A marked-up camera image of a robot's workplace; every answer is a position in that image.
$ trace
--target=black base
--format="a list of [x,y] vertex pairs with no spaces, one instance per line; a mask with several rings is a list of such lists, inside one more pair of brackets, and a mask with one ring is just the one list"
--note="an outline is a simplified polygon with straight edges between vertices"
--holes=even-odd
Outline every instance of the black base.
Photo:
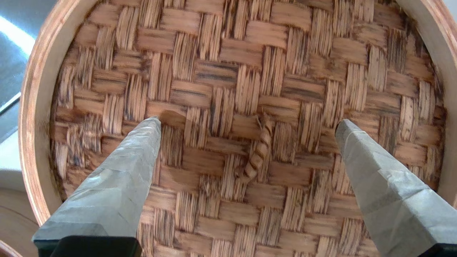
[[68,236],[34,243],[39,257],[140,257],[142,251],[134,237]]

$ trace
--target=woven bamboo mat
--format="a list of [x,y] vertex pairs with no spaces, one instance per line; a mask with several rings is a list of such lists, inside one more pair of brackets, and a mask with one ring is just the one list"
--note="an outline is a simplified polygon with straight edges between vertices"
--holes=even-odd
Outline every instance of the woven bamboo mat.
[[145,256],[378,256],[335,126],[350,118],[436,189],[442,94],[392,1],[106,0],[57,81],[57,186],[65,199],[157,115]]

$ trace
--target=steamer basket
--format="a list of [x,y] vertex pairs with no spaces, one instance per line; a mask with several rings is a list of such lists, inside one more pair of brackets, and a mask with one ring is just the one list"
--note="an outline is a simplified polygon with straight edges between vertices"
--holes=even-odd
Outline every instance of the steamer basket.
[[455,205],[442,1],[296,1],[59,1],[22,88],[38,223],[150,116],[163,138],[145,256],[378,256],[336,145],[343,118]]

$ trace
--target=gray cloth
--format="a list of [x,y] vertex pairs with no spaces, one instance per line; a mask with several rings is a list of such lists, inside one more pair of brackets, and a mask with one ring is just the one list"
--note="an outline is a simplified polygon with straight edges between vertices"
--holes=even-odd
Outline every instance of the gray cloth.
[[336,140],[382,256],[416,257],[436,243],[457,243],[457,211],[366,132],[345,119]]
[[160,121],[142,121],[35,233],[134,237],[149,193],[161,138]]

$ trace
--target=gray floor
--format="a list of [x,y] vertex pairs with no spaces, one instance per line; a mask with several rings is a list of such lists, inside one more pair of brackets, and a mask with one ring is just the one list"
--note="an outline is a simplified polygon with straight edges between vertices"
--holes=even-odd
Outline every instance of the gray floor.
[[[0,1],[0,111],[21,90],[31,46],[56,0]],[[17,130],[18,104],[0,114],[0,143]]]

